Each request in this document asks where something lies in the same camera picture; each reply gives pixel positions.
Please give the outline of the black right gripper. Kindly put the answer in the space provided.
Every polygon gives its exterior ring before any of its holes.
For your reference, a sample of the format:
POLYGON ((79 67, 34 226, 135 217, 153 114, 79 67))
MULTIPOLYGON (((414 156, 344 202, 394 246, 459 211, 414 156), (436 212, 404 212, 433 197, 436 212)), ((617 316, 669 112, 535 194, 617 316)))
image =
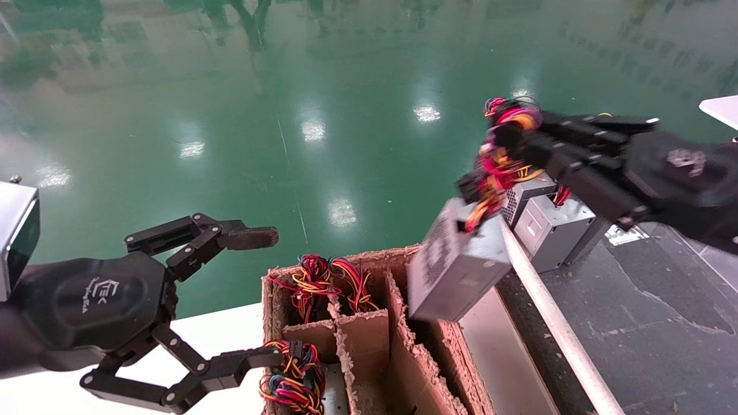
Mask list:
POLYGON ((542 121, 542 129, 498 126, 495 143, 509 158, 543 169, 596 215, 620 228, 632 228, 647 218, 692 240, 737 253, 736 144, 696 144, 655 131, 661 126, 656 116, 543 111, 542 121), (622 145, 629 137, 626 179, 646 201, 623 184, 619 162, 579 146, 622 145))

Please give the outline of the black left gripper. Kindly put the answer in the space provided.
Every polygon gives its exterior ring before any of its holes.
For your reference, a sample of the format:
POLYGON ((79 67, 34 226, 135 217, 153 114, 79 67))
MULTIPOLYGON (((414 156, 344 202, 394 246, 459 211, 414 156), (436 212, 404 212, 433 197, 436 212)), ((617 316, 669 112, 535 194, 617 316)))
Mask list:
POLYGON ((185 414, 206 395, 238 388, 248 371, 281 365, 275 346, 203 358, 169 327, 174 281, 183 282, 224 250, 274 247, 274 227, 249 228, 240 220, 203 213, 143 229, 125 238, 121 258, 76 258, 29 265, 9 257, 9 355, 71 353, 104 356, 80 386, 95 397, 156 412, 185 414), (166 266, 151 256, 176 250, 166 266), (120 378, 123 356, 163 347, 187 368, 173 386, 120 378))

